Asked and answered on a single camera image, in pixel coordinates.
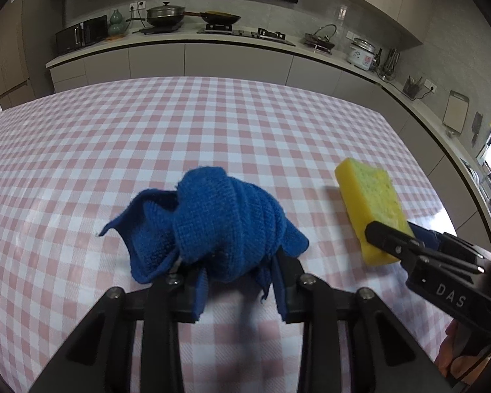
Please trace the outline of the white rice cooker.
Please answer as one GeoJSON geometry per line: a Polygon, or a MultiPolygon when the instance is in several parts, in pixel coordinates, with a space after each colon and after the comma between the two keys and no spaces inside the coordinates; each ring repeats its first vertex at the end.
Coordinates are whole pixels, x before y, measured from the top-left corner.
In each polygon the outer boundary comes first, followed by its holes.
{"type": "Polygon", "coordinates": [[[364,71],[369,71],[375,58],[375,47],[368,41],[356,37],[351,41],[347,62],[364,71]]]}

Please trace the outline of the gas stove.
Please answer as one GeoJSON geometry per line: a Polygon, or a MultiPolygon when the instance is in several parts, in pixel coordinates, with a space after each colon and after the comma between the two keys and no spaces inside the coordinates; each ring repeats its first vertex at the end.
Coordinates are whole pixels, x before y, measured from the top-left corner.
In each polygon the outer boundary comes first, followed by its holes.
{"type": "Polygon", "coordinates": [[[205,27],[198,30],[198,34],[213,34],[213,35],[224,35],[224,36],[241,36],[257,40],[263,40],[266,42],[278,43],[281,45],[294,46],[294,43],[286,39],[286,35],[278,31],[269,31],[265,28],[257,28],[257,30],[243,30],[233,28],[232,26],[223,25],[210,25],[207,24],[205,27]]]}

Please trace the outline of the blue cloth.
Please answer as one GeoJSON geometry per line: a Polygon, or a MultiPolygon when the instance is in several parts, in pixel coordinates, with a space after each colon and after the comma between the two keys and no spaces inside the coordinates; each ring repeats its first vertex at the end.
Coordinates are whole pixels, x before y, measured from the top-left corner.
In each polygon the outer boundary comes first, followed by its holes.
{"type": "Polygon", "coordinates": [[[220,167],[188,171],[175,190],[146,189],[102,230],[126,245],[134,280],[150,284],[177,262],[201,264],[208,279],[231,283],[247,273],[263,292],[277,252],[298,257],[309,239],[278,201],[220,167]]]}

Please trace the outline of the utensil holder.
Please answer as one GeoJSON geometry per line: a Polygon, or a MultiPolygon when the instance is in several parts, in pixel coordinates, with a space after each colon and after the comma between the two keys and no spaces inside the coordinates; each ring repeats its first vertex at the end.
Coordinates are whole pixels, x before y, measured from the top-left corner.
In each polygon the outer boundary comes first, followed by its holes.
{"type": "Polygon", "coordinates": [[[423,77],[415,79],[409,75],[404,83],[403,94],[410,100],[416,100],[420,97],[420,91],[423,87],[423,77]]]}

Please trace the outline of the green ceramic vase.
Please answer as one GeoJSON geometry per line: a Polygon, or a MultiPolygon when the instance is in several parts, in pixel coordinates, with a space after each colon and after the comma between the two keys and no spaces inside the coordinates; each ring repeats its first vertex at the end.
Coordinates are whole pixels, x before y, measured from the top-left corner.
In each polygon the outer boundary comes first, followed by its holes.
{"type": "Polygon", "coordinates": [[[109,19],[108,36],[122,36],[126,31],[126,22],[118,9],[115,9],[109,19]]]}

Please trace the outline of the white cutting board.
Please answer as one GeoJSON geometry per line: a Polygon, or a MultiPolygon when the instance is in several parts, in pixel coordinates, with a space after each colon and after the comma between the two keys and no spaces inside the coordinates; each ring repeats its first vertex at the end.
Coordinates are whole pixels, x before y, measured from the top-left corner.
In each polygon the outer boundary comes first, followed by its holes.
{"type": "Polygon", "coordinates": [[[454,90],[450,91],[443,124],[455,134],[461,134],[464,130],[469,108],[469,98],[454,90]]]}

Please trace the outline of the yellow sponge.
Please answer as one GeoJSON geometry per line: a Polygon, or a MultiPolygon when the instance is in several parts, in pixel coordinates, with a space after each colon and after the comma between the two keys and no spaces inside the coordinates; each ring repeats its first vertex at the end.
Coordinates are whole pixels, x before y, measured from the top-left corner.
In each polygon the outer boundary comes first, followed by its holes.
{"type": "Polygon", "coordinates": [[[360,242],[364,262],[369,266],[396,263],[395,257],[377,249],[365,239],[365,228],[374,221],[413,236],[389,173],[347,158],[336,167],[334,174],[349,220],[360,242]]]}

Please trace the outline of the black microwave oven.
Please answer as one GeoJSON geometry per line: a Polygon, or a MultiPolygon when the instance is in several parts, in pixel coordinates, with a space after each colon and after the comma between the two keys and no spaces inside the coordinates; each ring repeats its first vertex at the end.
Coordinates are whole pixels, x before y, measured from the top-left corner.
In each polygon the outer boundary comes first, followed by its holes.
{"type": "Polygon", "coordinates": [[[77,51],[99,43],[108,36],[108,20],[106,15],[65,28],[56,33],[56,51],[59,55],[77,51]]]}

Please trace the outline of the black cleaver knife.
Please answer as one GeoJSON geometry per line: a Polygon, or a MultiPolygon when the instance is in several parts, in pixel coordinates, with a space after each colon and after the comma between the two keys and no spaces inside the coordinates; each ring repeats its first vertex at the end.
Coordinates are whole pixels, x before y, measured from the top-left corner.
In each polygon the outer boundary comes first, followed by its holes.
{"type": "Polygon", "coordinates": [[[471,131],[473,133],[472,139],[471,139],[471,145],[475,145],[478,135],[480,133],[481,127],[482,127],[482,119],[483,119],[483,114],[480,112],[475,113],[475,117],[472,123],[471,131]]]}

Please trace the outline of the black wok pan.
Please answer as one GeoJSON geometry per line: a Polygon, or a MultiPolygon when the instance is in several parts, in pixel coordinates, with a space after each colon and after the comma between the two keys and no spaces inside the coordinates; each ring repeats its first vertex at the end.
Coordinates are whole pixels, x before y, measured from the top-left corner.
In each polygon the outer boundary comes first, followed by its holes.
{"type": "Polygon", "coordinates": [[[241,17],[238,15],[220,11],[185,11],[183,14],[185,16],[200,17],[208,25],[231,26],[241,19],[241,17]]]}

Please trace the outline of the kettle on stand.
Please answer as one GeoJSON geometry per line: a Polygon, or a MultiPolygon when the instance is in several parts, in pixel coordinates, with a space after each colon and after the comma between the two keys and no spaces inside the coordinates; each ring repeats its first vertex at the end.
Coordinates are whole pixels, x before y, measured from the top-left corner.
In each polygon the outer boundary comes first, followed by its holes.
{"type": "Polygon", "coordinates": [[[303,43],[309,47],[330,53],[335,47],[333,36],[337,33],[335,24],[326,24],[318,28],[314,33],[305,33],[303,43]]]}

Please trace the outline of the pink checkered tablecloth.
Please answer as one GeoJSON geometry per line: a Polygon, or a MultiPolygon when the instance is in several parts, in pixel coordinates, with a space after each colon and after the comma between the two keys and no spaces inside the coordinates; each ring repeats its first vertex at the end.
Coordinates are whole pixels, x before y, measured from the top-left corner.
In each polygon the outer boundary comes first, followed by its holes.
{"type": "Polygon", "coordinates": [[[371,268],[335,179],[354,158],[385,169],[416,224],[452,224],[427,176],[378,113],[310,91],[167,77],[68,90],[0,113],[0,373],[34,383],[110,287],[136,289],[106,224],[140,191],[217,166],[272,194],[309,238],[304,268],[373,289],[430,357],[450,318],[411,292],[397,264],[371,268]]]}

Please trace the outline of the lidded steel pot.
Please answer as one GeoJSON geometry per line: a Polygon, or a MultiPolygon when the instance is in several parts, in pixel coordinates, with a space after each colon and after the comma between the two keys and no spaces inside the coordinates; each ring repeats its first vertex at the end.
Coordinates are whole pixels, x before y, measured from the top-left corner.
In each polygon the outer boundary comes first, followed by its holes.
{"type": "Polygon", "coordinates": [[[183,21],[184,12],[184,6],[164,2],[147,10],[146,21],[155,28],[172,28],[183,21]]]}

